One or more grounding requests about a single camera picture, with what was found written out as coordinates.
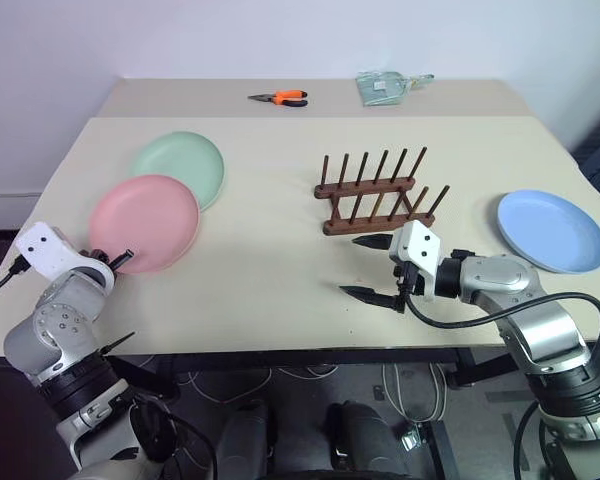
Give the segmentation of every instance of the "floor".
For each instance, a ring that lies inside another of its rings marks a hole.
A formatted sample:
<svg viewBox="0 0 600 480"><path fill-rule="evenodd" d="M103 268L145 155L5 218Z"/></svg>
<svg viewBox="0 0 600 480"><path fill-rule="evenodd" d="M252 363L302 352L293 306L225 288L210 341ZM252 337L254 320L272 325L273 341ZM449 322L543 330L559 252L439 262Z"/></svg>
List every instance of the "floor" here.
<svg viewBox="0 0 600 480"><path fill-rule="evenodd" d="M6 248L0 245L2 255ZM500 353L500 349L474 349L476 360ZM155 369L157 358L127 357ZM303 370L293 370L306 375ZM405 406L413 416L427 415L433 405L434 390L426 364L399 366ZM230 398L258 385L268 370L203 372L197 385L216 398ZM179 377L186 383L189 377ZM323 423L333 402L356 400L375 408L399 435L405 422L386 400L377 399L374 387L382 386L380 365L343 365L327 378L299 380L280 370L272 371L271 381L261 390L229 405L203 398L189 383L181 387L181 397L169 408L198 426L217 441L230 413L242 401L262 398L273 406L278 422L275 452L277 472L329 468L329 452ZM461 479L505 480L512 478L512 445L515 427L532 400L524 377L519 373L484 381L470 388L448 391L444 422L447 427ZM542 458L537 443L537 416L524 440L523 478L542 478ZM188 445L193 461L177 453L183 478L203 479L208 459L202 445ZM405 453L411 473L435 478L426 445ZM20 374L0 368L0 479L32 478L60 480L75 468L54 431L54 418L27 380ZM178 478L175 463L169 462L165 478Z"/></svg>

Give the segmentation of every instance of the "white wall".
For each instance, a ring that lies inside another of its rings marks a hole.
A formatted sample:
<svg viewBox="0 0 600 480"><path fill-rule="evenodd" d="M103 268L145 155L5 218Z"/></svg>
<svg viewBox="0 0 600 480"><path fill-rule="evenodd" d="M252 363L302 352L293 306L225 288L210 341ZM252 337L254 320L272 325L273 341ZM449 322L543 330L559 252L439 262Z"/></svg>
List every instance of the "white wall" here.
<svg viewBox="0 0 600 480"><path fill-rule="evenodd" d="M0 194L42 190L118 76L369 68L504 79L573 147L600 117L600 0L0 0Z"/></svg>

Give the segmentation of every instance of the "green plate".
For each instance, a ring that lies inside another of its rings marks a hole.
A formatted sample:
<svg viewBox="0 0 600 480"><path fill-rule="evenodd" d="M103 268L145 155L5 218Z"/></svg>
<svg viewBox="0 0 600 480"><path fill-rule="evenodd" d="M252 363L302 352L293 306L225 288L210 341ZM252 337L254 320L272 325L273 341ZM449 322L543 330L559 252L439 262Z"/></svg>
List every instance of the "green plate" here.
<svg viewBox="0 0 600 480"><path fill-rule="evenodd" d="M173 132L157 138L136 157L131 173L166 175L181 181L198 199L200 210L218 197L224 161L216 146L193 132Z"/></svg>

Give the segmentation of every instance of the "pink plate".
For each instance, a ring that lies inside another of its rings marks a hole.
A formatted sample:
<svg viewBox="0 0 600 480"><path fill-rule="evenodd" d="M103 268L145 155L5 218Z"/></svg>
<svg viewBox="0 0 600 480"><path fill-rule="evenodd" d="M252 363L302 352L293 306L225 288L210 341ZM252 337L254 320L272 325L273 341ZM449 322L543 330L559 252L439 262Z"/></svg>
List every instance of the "pink plate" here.
<svg viewBox="0 0 600 480"><path fill-rule="evenodd" d="M143 175L121 183L100 201L89 219L91 248L117 257L135 256L122 273L154 272L178 260L193 243L200 208L191 191L163 175Z"/></svg>

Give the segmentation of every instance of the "plate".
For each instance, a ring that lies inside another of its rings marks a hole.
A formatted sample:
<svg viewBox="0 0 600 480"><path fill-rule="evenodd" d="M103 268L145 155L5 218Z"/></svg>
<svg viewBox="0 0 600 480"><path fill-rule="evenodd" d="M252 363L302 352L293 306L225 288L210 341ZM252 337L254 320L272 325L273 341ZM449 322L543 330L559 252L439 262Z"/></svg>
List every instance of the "plate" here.
<svg viewBox="0 0 600 480"><path fill-rule="evenodd" d="M225 169L220 151L209 139L193 132L172 132L145 146L131 172L179 180L196 196L200 210L205 210L218 198Z"/></svg>
<svg viewBox="0 0 600 480"><path fill-rule="evenodd" d="M121 183L98 203L89 219L89 241L110 259L127 248L134 252L119 272L154 272L191 247L199 219L198 202L185 185L163 175L143 175Z"/></svg>
<svg viewBox="0 0 600 480"><path fill-rule="evenodd" d="M498 226L521 256L558 273L585 273L600 267L600 227L562 197L538 190L505 195Z"/></svg>

